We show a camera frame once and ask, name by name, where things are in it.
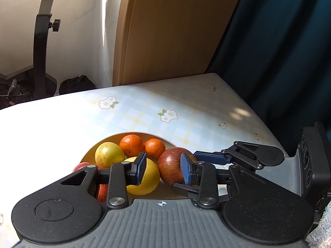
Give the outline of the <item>cream round plate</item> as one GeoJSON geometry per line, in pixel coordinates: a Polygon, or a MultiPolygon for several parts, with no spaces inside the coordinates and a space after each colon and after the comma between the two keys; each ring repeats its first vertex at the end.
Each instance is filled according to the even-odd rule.
{"type": "MultiPolygon", "coordinates": [[[[162,141],[165,144],[166,149],[177,147],[175,144],[171,143],[170,141],[168,141],[168,140],[166,140],[162,137],[150,134],[150,133],[142,133],[142,132],[118,133],[118,134],[106,137],[103,140],[97,142],[95,145],[93,145],[87,151],[87,153],[84,155],[84,157],[81,159],[81,162],[95,163],[95,158],[94,158],[95,151],[99,147],[99,145],[101,145],[104,142],[113,142],[115,144],[120,144],[120,140],[124,136],[129,135],[129,134],[135,134],[135,135],[139,136],[143,140],[143,142],[146,142],[147,140],[153,139],[153,138],[158,139],[158,140],[162,141]]],[[[162,181],[162,179],[159,179],[159,184],[158,184],[157,188],[149,194],[134,195],[134,194],[128,193],[128,200],[129,200],[130,203],[133,201],[133,199],[136,199],[136,198],[142,198],[142,199],[184,199],[184,198],[186,198],[186,196],[176,194],[174,191],[172,191],[170,186],[165,184],[162,181]]]]}

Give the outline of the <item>reddish green apple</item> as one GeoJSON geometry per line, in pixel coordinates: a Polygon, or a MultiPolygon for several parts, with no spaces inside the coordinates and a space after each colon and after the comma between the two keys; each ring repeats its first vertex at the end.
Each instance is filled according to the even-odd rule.
{"type": "Polygon", "coordinates": [[[181,147],[169,148],[158,158],[157,166],[160,177],[162,181],[169,186],[172,186],[174,183],[185,183],[180,166],[182,153],[187,153],[193,162],[197,161],[196,157],[189,150],[181,147]]]}

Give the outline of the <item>dark red apple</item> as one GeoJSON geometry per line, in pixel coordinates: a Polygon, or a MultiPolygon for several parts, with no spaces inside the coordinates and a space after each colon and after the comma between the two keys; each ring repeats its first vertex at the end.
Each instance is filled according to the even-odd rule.
{"type": "Polygon", "coordinates": [[[86,166],[88,166],[88,165],[95,165],[95,166],[98,168],[98,170],[104,170],[104,169],[107,169],[106,167],[103,167],[103,166],[100,166],[100,165],[97,165],[97,164],[94,164],[94,163],[90,163],[90,162],[81,162],[81,163],[79,163],[79,164],[73,169],[72,172],[76,172],[76,171],[80,170],[81,168],[84,168],[84,167],[86,167],[86,166]]]}

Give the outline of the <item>yellow green apple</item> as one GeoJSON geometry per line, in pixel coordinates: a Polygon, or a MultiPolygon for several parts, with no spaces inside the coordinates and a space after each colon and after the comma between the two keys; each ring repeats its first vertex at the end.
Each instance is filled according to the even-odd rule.
{"type": "Polygon", "coordinates": [[[104,142],[95,151],[95,163],[110,168],[115,163],[125,160],[125,153],[121,147],[113,142],[104,142]]]}

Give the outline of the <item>orange tangerine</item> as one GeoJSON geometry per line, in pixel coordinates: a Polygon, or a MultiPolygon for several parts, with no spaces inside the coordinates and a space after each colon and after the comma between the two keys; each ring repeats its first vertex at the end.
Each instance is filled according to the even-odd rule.
{"type": "Polygon", "coordinates": [[[144,142],[139,136],[129,134],[121,139],[120,147],[124,151],[125,156],[130,158],[137,156],[144,150],[144,142]]]}

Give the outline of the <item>white fluffy blanket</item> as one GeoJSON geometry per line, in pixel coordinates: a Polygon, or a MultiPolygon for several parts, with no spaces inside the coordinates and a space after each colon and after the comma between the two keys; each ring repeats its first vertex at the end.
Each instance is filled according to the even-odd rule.
{"type": "Polygon", "coordinates": [[[306,238],[309,247],[331,248],[331,206],[326,206],[319,225],[306,238]]]}

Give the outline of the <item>dark teal curtain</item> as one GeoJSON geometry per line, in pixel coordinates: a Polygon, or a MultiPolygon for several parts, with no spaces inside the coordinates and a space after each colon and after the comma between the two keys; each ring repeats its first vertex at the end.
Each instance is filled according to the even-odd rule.
{"type": "Polygon", "coordinates": [[[302,127],[330,133],[330,0],[239,0],[207,72],[293,155],[302,127]]]}

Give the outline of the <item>black bag on floor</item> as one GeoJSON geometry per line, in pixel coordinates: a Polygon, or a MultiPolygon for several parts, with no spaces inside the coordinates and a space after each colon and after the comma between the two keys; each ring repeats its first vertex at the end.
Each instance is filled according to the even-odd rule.
{"type": "Polygon", "coordinates": [[[96,89],[95,84],[86,75],[64,80],[59,86],[59,94],[75,93],[96,89]]]}

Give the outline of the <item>black exercise bike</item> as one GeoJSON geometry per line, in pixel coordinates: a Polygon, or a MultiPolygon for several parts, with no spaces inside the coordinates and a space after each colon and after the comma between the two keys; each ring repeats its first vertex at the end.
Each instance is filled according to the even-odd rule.
{"type": "Polygon", "coordinates": [[[54,96],[57,80],[46,73],[48,31],[58,32],[60,19],[51,20],[54,0],[40,0],[36,15],[33,64],[7,76],[1,74],[1,109],[54,96]]]}

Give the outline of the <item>wooden headboard panel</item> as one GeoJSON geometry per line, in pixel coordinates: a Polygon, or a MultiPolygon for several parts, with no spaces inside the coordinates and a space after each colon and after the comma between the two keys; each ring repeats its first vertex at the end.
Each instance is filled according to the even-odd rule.
{"type": "Polygon", "coordinates": [[[239,0],[121,0],[114,86],[206,71],[239,0]]]}

